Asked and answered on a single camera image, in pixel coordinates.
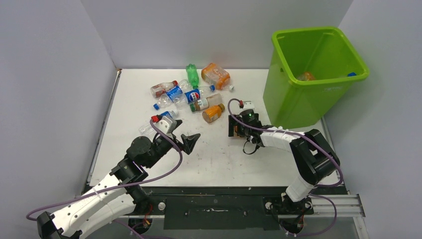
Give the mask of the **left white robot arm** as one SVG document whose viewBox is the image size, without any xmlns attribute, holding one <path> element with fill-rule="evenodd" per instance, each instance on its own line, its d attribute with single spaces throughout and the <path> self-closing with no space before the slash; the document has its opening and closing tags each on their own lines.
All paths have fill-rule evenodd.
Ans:
<svg viewBox="0 0 422 239">
<path fill-rule="evenodd" d="M 157 117 L 150 121 L 156 132 L 153 138 L 135 138 L 121 161 L 95 186 L 81 197 L 62 203 L 62 208 L 43 211 L 37 218 L 38 235 L 42 239 L 85 239 L 113 220 L 134 212 L 143 214 L 148 209 L 149 197 L 141 184 L 148 180 L 147 168 L 154 166 L 171 149 L 179 154 L 190 154 L 200 134 L 181 135 L 173 131 L 182 120 Z"/>
</svg>

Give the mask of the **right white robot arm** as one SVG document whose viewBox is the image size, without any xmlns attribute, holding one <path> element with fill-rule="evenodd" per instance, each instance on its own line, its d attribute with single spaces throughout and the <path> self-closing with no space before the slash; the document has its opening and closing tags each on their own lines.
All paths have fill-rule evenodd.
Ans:
<svg viewBox="0 0 422 239">
<path fill-rule="evenodd" d="M 272 147 L 293 155 L 299 175 L 282 193 L 281 205 L 287 213 L 296 212 L 321 180 L 340 167 L 336 153 L 319 130 L 296 132 L 263 125 L 252 109 L 228 117 L 228 136 L 245 138 L 255 150 Z"/>
</svg>

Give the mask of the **small orange juice bottle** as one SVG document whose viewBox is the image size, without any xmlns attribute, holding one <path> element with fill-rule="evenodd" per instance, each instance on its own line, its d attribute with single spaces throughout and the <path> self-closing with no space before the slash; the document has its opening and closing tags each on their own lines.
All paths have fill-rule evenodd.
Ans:
<svg viewBox="0 0 422 239">
<path fill-rule="evenodd" d="M 205 120 L 205 122 L 211 123 L 215 121 L 216 119 L 220 118 L 224 110 L 225 110 L 224 104 L 218 104 L 204 110 L 202 112 L 202 117 Z"/>
</svg>

